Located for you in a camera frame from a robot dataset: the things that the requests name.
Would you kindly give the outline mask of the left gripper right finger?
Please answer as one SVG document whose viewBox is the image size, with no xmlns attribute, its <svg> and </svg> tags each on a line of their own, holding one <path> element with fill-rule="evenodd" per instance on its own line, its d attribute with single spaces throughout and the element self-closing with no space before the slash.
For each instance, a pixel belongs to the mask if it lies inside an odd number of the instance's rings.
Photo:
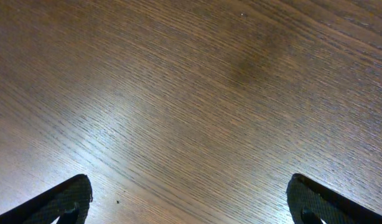
<svg viewBox="0 0 382 224">
<path fill-rule="evenodd" d="M 292 175 L 286 195 L 289 211 L 296 224 L 382 223 L 382 215 L 302 174 Z"/>
</svg>

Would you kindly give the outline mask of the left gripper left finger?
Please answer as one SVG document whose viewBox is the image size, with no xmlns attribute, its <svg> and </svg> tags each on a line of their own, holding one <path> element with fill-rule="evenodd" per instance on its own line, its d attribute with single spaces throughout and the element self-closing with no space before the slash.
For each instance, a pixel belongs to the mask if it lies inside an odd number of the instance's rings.
<svg viewBox="0 0 382 224">
<path fill-rule="evenodd" d="M 78 174 L 0 215 L 0 224 L 84 224 L 93 200 L 87 175 Z"/>
</svg>

